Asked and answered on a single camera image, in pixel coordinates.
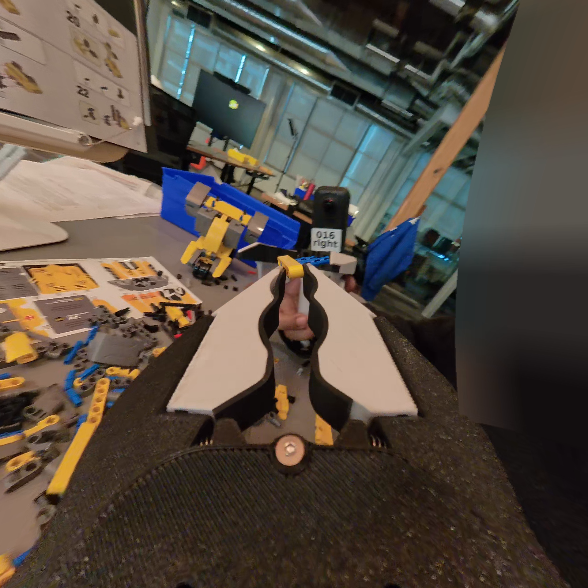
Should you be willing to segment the wooden support post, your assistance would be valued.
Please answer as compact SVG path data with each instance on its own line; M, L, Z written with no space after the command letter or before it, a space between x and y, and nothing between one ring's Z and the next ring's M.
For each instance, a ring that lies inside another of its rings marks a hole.
M481 123L488 111L506 46L507 43L505 42L488 71L481 78L469 101L460 111L427 166L401 203L398 211L389 221L386 231L393 230L399 224L418 217L423 212L425 203L431 193Z

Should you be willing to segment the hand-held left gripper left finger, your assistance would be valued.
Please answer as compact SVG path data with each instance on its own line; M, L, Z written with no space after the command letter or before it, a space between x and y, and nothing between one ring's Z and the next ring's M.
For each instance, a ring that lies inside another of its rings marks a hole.
M169 400L169 413L233 419L241 430L276 410L270 338L279 325L282 270L224 304Z

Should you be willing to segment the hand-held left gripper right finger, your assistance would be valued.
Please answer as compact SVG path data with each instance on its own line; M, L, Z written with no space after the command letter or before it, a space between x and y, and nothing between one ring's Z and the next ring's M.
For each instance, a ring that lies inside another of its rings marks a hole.
M315 336L309 376L313 410L341 432L349 421L416 417L376 316L314 266L304 266L303 293Z

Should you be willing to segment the yellow grey toy robot model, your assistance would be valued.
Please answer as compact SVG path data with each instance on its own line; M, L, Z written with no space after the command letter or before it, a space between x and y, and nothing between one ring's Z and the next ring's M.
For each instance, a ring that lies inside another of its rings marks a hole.
M256 243L269 221L261 212L249 215L212 196L210 187L201 182L188 193L185 209L195 219L199 238L187 245L180 261L206 285L223 279L239 243Z

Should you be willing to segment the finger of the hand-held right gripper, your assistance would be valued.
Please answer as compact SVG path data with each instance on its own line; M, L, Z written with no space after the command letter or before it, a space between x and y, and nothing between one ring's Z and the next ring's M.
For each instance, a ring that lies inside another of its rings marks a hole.
M277 263L280 256L287 254L287 248L255 242L238 249L236 258L243 262Z
M343 289L355 289L356 257L341 252L330 252L328 276Z

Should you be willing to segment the black light stand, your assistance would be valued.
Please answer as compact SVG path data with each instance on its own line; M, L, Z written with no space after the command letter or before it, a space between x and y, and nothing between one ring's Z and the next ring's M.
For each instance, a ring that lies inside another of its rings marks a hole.
M291 117L288 117L288 128L289 128L289 133L290 133L290 138L291 138L291 145L290 145L290 149L288 152L288 156L287 156L287 158L284 162L283 168L281 170L280 177L277 181L276 190L279 190L281 183L282 183L282 180L285 177L285 174L287 173L287 171L289 169L290 163L293 159L293 155L296 150L296 147L298 146L298 141L299 141L298 129L296 127L294 119Z

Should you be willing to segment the pile of toy building parts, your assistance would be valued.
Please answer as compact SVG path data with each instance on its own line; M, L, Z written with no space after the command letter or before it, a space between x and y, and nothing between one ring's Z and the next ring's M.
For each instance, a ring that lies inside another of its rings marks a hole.
M74 468L107 411L144 371L202 316L187 325L163 318L121 322L101 316L86 332L57 339L35 332L1 333L1 583L21 565L53 518ZM98 333L146 336L151 344L138 366L92 363L86 345Z

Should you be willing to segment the sticker sheet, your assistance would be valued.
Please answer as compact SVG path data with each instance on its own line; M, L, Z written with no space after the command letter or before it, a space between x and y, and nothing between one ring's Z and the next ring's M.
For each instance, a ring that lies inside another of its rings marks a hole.
M1 333L35 332L42 337L81 334L101 316L121 322L163 318L187 325L180 311L202 301L151 256L1 262Z

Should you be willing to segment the yellow holed beam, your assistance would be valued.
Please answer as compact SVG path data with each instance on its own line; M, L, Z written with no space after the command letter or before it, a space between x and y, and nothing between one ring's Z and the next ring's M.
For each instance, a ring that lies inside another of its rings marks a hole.
M282 268L289 280L303 278L305 275L304 265L289 255L281 255L277 258L277 264Z

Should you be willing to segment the blue cloth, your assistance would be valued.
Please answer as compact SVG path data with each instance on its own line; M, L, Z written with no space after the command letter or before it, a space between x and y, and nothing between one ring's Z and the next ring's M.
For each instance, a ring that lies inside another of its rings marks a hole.
M373 301L384 285L407 270L412 262L420 217L383 232L367 248L361 297Z

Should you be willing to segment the grey curved panel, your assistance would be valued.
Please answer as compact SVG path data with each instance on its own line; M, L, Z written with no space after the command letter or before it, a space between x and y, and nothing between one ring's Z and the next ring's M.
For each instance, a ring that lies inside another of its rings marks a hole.
M86 345L88 359L94 364L133 368L152 340L146 336L125 337L98 332Z

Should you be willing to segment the white paper sheets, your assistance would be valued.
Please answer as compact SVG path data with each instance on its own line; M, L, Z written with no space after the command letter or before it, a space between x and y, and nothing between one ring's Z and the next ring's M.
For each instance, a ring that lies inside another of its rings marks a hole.
M1 180L1 211L48 222L158 217L162 189L87 160L20 161Z

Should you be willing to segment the person's right hand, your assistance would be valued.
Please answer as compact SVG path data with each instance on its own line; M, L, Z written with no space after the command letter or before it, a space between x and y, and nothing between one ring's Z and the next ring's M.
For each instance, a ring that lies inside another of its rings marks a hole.
M307 323L307 314L299 312L298 308L302 285L301 278L289 281L279 308L278 331L289 341L303 342L314 338Z

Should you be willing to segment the black monitor screen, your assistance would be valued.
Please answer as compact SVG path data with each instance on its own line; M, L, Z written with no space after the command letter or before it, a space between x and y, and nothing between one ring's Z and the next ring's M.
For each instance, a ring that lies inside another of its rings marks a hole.
M196 120L219 138L251 148L266 110L266 103L242 91L233 81L201 70L192 101Z

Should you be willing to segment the blue plastic bin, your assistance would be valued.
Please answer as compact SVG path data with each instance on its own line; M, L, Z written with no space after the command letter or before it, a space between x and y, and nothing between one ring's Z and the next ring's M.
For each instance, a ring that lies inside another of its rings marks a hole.
M269 205L228 184L217 183L213 177L208 175L171 168L163 169L160 215L164 220L188 231L196 239L199 238L199 233L195 230L195 219L185 209L187 195L197 182L210 187L212 196L246 211L249 215L256 212L267 215L269 221L258 242L287 248L287 255L295 258L300 232L300 224L296 219L287 216L282 210L271 208ZM238 249L246 245L242 240Z

